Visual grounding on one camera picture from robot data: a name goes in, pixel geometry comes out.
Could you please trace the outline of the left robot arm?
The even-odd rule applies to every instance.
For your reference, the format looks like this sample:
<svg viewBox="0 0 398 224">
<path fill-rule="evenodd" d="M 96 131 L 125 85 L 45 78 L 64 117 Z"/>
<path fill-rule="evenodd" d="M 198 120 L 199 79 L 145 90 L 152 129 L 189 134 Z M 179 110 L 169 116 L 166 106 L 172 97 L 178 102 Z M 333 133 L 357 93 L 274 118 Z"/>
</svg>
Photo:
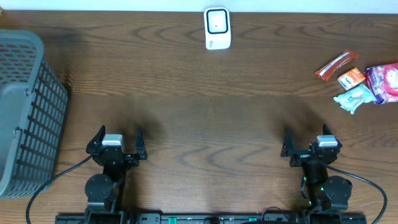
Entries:
<svg viewBox="0 0 398 224">
<path fill-rule="evenodd" d="M 83 223 L 134 223 L 134 215 L 121 208 L 126 175 L 129 169 L 147 159 L 147 151 L 138 129 L 135 153 L 124 152 L 121 134 L 106 134 L 104 126 L 87 144 L 86 152 L 103 172 L 91 176 L 85 185 L 88 198 Z"/>
</svg>

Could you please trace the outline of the orange brown snack bar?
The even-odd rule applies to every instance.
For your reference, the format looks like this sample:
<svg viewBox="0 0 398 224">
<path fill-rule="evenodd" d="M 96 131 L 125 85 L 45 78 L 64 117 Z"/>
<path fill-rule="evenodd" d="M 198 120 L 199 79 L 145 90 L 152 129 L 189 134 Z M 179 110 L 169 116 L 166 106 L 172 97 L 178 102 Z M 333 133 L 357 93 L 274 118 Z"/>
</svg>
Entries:
<svg viewBox="0 0 398 224">
<path fill-rule="evenodd" d="M 317 70 L 314 74 L 324 81 L 328 81 L 334 72 L 340 67 L 346 65 L 352 60 L 358 58 L 358 54 L 351 50 L 345 50 L 337 58 L 333 59 L 331 62 L 327 63 L 321 69 Z"/>
</svg>

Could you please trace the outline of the purple red snack pack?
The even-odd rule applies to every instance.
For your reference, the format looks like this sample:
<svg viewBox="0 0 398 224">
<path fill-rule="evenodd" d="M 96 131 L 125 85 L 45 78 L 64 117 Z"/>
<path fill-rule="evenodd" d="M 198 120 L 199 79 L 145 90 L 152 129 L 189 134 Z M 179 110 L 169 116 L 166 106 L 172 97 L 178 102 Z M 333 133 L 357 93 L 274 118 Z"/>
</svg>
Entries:
<svg viewBox="0 0 398 224">
<path fill-rule="evenodd" d="M 397 63 L 367 68 L 364 76 L 375 104 L 397 102 Z"/>
</svg>

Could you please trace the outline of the orange small snack packet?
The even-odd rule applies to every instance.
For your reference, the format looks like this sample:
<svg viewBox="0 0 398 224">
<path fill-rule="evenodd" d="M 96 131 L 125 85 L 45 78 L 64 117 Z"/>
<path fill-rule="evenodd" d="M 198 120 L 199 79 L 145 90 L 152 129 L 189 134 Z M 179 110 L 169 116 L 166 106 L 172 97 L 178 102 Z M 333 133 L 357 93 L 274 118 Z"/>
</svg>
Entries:
<svg viewBox="0 0 398 224">
<path fill-rule="evenodd" d="M 338 77 L 338 83 L 346 90 L 350 90 L 359 85 L 365 80 L 365 76 L 357 69 L 353 68 L 350 71 Z"/>
</svg>

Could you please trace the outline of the teal snack packet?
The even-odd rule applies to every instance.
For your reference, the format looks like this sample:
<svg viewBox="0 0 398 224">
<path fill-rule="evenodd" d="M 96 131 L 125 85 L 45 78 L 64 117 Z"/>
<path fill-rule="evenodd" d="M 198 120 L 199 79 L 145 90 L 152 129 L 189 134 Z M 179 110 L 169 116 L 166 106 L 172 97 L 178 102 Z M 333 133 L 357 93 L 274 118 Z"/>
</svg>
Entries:
<svg viewBox="0 0 398 224">
<path fill-rule="evenodd" d="M 355 110 L 363 103 L 370 103 L 376 101 L 376 97 L 372 91 L 364 84 L 358 86 L 335 96 L 333 100 L 340 104 L 340 107 L 350 114 L 354 114 Z"/>
</svg>

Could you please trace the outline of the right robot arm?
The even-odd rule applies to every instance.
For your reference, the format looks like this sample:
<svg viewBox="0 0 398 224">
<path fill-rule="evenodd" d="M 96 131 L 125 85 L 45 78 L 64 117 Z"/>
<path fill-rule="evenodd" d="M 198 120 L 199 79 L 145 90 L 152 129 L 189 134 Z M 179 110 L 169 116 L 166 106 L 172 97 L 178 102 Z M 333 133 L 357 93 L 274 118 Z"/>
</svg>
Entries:
<svg viewBox="0 0 398 224">
<path fill-rule="evenodd" d="M 285 131 L 281 157 L 290 159 L 291 167 L 303 170 L 302 195 L 308 198 L 310 208 L 300 216 L 302 223 L 341 223 L 341 213 L 348 209 L 352 183 L 347 179 L 328 175 L 327 165 L 337 160 L 342 144 L 327 125 L 308 149 L 297 149 L 289 128 Z"/>
</svg>

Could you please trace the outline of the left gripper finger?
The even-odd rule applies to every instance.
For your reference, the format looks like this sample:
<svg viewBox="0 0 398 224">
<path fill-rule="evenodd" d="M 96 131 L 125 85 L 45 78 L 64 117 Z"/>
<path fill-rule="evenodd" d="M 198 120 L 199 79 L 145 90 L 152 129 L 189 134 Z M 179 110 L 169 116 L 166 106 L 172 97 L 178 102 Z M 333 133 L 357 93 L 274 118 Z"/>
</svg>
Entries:
<svg viewBox="0 0 398 224">
<path fill-rule="evenodd" d="M 144 144 L 141 127 L 139 127 L 139 129 L 138 129 L 137 136 L 136 136 L 136 143 L 135 143 L 134 148 L 137 151 L 137 153 L 146 153 L 146 146 Z"/>
<path fill-rule="evenodd" d="M 105 125 L 102 125 L 96 135 L 91 139 L 91 141 L 87 144 L 87 150 L 97 150 L 102 145 L 102 140 L 105 136 L 106 128 Z"/>
</svg>

